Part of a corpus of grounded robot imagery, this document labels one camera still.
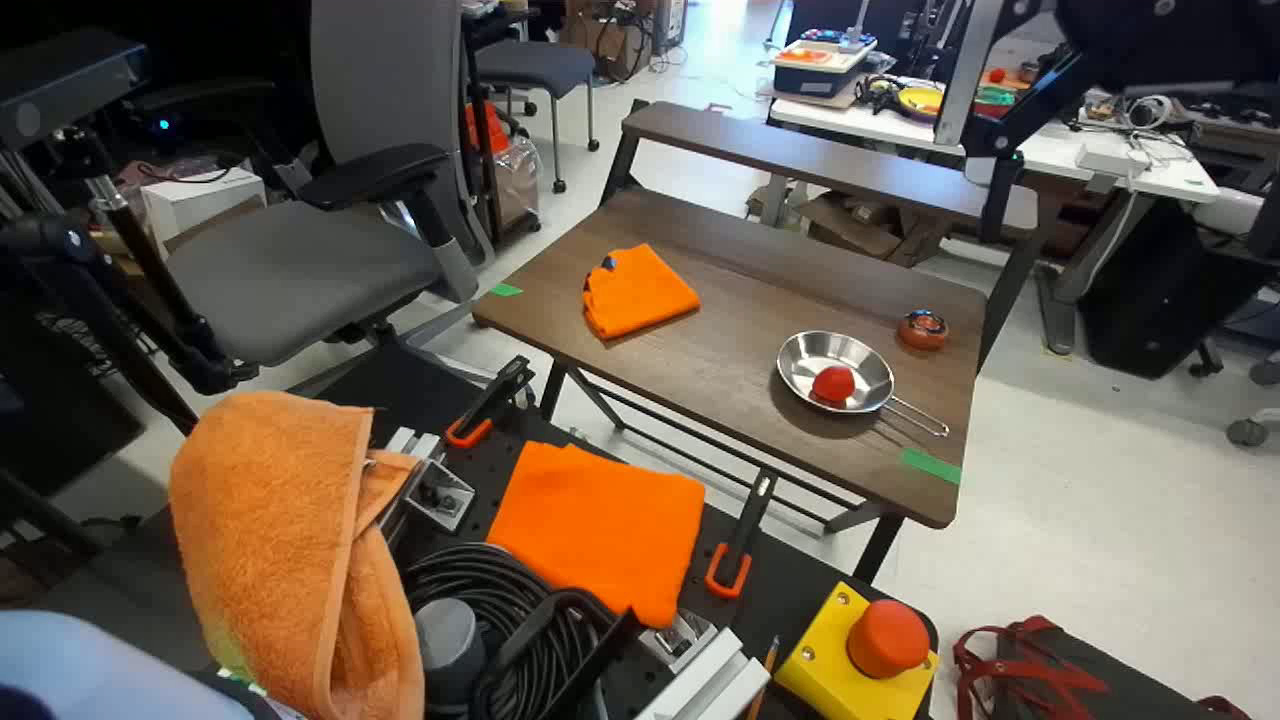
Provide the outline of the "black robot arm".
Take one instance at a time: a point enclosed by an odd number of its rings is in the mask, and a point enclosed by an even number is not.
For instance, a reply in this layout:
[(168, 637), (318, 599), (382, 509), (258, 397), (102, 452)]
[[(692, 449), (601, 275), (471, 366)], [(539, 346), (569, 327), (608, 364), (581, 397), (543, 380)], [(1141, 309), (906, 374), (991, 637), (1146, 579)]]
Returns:
[(1004, 111), (963, 119), (966, 156), (1004, 156), (1086, 88), (1246, 85), (1280, 74), (1280, 0), (1057, 0), (1063, 44)]

